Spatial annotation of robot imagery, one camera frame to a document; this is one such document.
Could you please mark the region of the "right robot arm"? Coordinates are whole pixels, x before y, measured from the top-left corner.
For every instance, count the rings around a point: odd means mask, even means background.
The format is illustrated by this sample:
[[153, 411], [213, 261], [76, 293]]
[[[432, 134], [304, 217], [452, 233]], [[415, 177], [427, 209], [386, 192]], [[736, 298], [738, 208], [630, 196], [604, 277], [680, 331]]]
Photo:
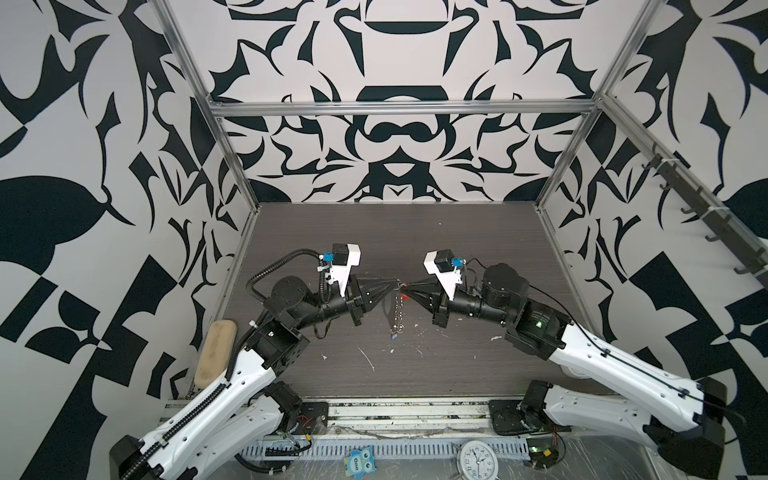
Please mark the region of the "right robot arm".
[[457, 265], [429, 264], [427, 271], [428, 279], [401, 290], [436, 325], [446, 327], [453, 314], [498, 324], [519, 351], [614, 393], [603, 398], [534, 380], [514, 412], [501, 416], [497, 434], [583, 428], [644, 445], [689, 476], [718, 477], [725, 450], [723, 383], [680, 377], [610, 346], [568, 314], [530, 299], [529, 282], [507, 264], [487, 268], [474, 289], [465, 287]]

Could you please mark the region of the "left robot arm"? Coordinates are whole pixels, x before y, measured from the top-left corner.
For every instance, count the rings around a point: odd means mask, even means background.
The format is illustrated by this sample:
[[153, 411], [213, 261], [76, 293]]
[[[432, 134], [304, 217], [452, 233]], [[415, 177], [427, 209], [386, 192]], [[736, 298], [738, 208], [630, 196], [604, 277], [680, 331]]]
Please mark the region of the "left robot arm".
[[290, 432], [302, 400], [279, 377], [309, 344], [302, 329], [344, 315], [359, 324], [397, 287], [394, 278], [351, 276], [323, 300], [296, 276], [279, 280], [223, 372], [169, 420], [110, 449], [111, 478], [207, 479], [250, 443]]

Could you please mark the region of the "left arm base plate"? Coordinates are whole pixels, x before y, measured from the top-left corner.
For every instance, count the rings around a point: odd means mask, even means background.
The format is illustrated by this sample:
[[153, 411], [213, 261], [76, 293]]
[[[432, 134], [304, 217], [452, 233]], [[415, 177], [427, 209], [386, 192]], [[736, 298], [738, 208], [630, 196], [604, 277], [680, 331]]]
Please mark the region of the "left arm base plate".
[[273, 434], [287, 432], [302, 436], [324, 431], [327, 428], [329, 407], [325, 401], [303, 402], [301, 406], [290, 407]]

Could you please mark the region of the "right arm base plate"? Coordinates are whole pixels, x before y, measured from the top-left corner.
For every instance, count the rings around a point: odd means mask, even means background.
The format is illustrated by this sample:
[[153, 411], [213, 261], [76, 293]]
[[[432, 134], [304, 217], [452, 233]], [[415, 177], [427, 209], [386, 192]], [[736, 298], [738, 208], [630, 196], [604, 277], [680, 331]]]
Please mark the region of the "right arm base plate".
[[520, 400], [493, 399], [488, 402], [491, 426], [499, 436], [516, 436], [539, 432], [541, 425], [529, 421], [519, 408]]

